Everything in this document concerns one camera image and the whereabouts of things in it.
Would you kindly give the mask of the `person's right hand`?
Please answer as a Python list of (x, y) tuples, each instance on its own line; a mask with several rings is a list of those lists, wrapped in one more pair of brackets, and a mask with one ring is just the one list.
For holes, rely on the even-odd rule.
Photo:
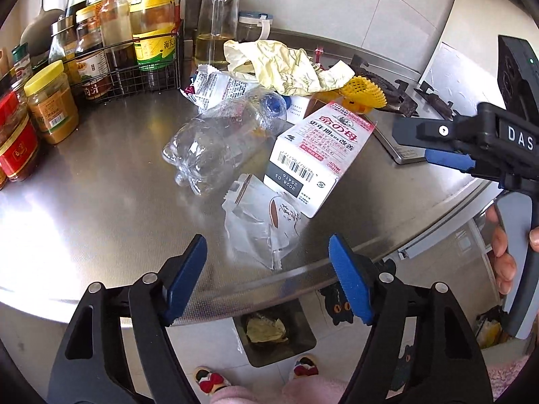
[(490, 223), (495, 224), (493, 237), (490, 241), (490, 246), (492, 247), (490, 265), (493, 268), (500, 294), (507, 296), (512, 290), (513, 280), (516, 276), (516, 261), (508, 252), (508, 238), (500, 225), (497, 212), (493, 205), (487, 210), (486, 217)]

